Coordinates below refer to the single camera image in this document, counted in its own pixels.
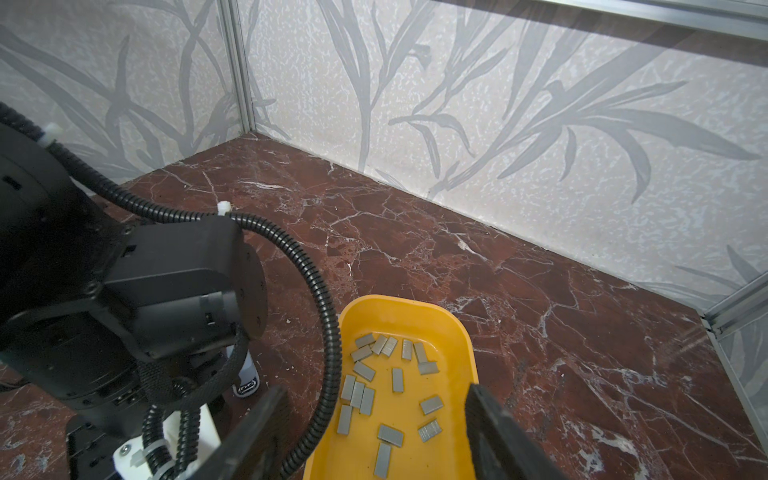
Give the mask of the yellow plastic tray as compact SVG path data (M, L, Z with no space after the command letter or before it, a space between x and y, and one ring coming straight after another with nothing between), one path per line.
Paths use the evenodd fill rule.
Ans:
M383 295L352 301L339 322L340 398L304 478L474 478L464 404L479 378L461 322L436 305ZM394 367L403 370L403 393L392 392ZM425 416L419 403L433 395L444 407ZM423 443L417 430L433 419L442 432ZM377 438L381 424L404 433L401 448Z

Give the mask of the staple strip in tray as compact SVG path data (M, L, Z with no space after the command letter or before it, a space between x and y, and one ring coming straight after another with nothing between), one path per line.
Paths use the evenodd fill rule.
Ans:
M444 407L444 403L439 395L433 395L419 403L422 413L425 416L431 415Z
M404 392L404 373L401 368L394 367L391 370L391 385L392 385L392 392L393 393L403 393Z
M381 424L378 429L377 438L384 443L401 448L404 444L405 435L398 429Z
M419 438L423 443L428 442L442 432L442 428L437 419L433 419L422 425L417 430Z

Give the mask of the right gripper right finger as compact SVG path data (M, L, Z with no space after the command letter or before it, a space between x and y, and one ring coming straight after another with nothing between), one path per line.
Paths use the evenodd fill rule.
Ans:
M464 412L477 479L566 479L549 456L482 385L470 385Z

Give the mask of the white mini stapler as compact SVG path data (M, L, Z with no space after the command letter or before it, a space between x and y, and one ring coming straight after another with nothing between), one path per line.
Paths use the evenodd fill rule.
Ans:
M238 379L233 384L233 394L240 399L252 396L261 385L261 379L250 353L247 353L238 373Z

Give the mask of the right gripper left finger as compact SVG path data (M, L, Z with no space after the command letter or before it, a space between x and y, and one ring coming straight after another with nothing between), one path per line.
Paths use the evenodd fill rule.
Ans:
M191 479L279 479L290 415L287 391L269 390Z

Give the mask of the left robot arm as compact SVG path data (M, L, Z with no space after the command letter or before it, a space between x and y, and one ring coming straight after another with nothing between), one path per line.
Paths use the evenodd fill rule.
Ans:
M281 250L311 292L320 397L291 450L290 403L277 389L201 461L201 410L238 381L266 323L265 276L246 232ZM1 358L103 432L139 437L152 478L291 477L331 423L341 354L326 282L288 232L254 214L137 196L2 107Z

